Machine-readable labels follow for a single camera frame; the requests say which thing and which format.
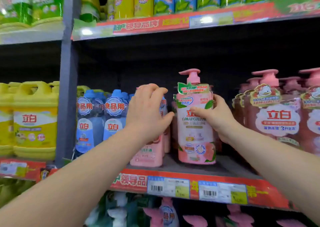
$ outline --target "left hand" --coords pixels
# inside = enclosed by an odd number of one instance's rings
[[[170,125],[174,116],[169,112],[160,115],[160,103],[168,90],[156,84],[140,86],[129,103],[126,127],[138,130],[138,137],[143,137],[145,144],[156,139]]]

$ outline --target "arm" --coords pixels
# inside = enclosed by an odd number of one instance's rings
[[[134,154],[170,124],[173,113],[164,118],[159,113],[166,92],[156,85],[140,87],[130,101],[126,127],[3,207],[1,226],[82,226]]]
[[[217,107],[192,107],[206,118],[221,140],[230,144],[266,180],[320,224],[320,158],[240,125],[224,99],[215,95]]]

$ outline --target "barcode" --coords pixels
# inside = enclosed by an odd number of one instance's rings
[[[216,197],[217,196],[217,192],[216,191],[203,190],[203,195],[208,196],[208,197]]]
[[[163,186],[153,186],[151,185],[151,191],[162,191]]]

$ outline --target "right hand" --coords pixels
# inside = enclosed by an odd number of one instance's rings
[[[240,124],[234,119],[232,112],[221,96],[214,94],[213,98],[216,101],[214,109],[203,109],[193,106],[190,108],[190,111],[197,116],[205,118],[210,126],[218,132],[220,139],[228,143],[228,133],[232,128]]]

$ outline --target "hand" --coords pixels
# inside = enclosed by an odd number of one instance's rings
[[[143,137],[145,144],[161,135],[172,121],[173,112],[161,117],[159,111],[162,97],[167,92],[156,84],[142,85],[130,100],[126,127],[137,130],[137,137]]]
[[[190,110],[197,116],[205,118],[210,126],[219,134],[220,139],[228,143],[228,133],[235,126],[240,124],[234,119],[225,100],[219,95],[213,95],[216,101],[214,109],[203,109],[198,107],[191,107]]]

